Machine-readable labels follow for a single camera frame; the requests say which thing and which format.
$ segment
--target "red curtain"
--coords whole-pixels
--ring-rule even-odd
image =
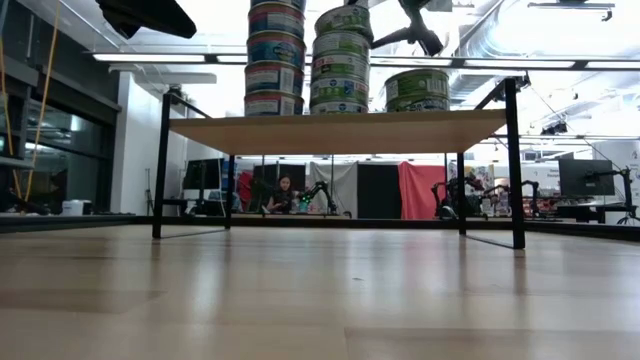
[[[431,187],[444,182],[444,166],[416,166],[408,162],[398,165],[403,220],[431,220],[435,217],[436,200]],[[445,189],[438,189],[440,199]]]

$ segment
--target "woman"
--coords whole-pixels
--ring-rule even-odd
[[[293,200],[298,195],[297,191],[291,189],[291,177],[287,174],[278,179],[278,190],[269,199],[267,210],[270,212],[289,213],[293,205]]]

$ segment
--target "can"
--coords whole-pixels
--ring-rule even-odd
[[[304,68],[304,41],[282,31],[262,31],[247,40],[248,64],[258,61],[283,61]]]
[[[307,8],[307,0],[251,0],[251,7],[253,8],[264,3],[277,3],[293,6],[302,13],[304,13]]]
[[[369,86],[357,79],[329,78],[311,83],[309,105],[344,101],[361,105],[369,104]]]
[[[331,31],[318,36],[313,42],[313,56],[341,53],[360,56],[369,60],[371,43],[364,36],[350,31]]]
[[[449,99],[425,95],[413,95],[394,99],[387,103],[387,112],[449,111]]]
[[[258,61],[244,69],[247,94],[255,91],[282,91],[302,95],[304,72],[279,61]]]
[[[249,11],[249,36],[261,31],[282,31],[304,39],[304,15],[290,5],[260,4]]]
[[[369,62],[360,56],[336,54],[313,59],[311,80],[325,77],[353,77],[369,83]]]
[[[355,31],[373,40],[369,9],[358,5],[345,5],[322,14],[315,24],[316,36],[332,30]]]
[[[436,69],[405,71],[390,77],[384,83],[387,103],[407,96],[422,98],[435,96],[449,99],[449,75]]]
[[[244,97],[245,116],[302,115],[304,100],[281,91],[257,91]]]
[[[369,109],[361,104],[350,103],[350,102],[341,102],[334,101],[328,103],[322,103],[315,106],[312,106],[311,115],[321,115],[321,114],[366,114],[369,112]]]

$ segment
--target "wooden tabletop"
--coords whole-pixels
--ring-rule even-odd
[[[174,119],[171,130],[233,155],[458,153],[505,124],[504,110]]]

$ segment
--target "white wall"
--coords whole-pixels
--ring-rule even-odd
[[[140,87],[130,73],[120,75],[111,211],[147,214],[145,191],[155,194],[160,142],[161,101]],[[172,111],[172,117],[180,117]],[[188,140],[169,133],[165,196],[179,196]],[[146,169],[150,169],[150,179]]]

